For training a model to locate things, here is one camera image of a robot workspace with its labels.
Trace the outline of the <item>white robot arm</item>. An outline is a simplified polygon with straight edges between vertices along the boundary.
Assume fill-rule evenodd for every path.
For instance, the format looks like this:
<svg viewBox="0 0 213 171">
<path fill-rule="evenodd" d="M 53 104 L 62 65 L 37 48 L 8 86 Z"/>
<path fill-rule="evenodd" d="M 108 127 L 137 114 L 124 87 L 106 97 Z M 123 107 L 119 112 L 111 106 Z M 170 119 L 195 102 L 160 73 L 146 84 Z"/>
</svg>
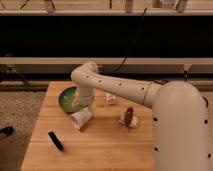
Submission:
<svg viewBox="0 0 213 171">
<path fill-rule="evenodd" d="M 104 76 L 94 62 L 74 69 L 71 79 L 83 103 L 99 89 L 152 110 L 154 171 L 213 171 L 206 101 L 190 83 Z"/>
</svg>

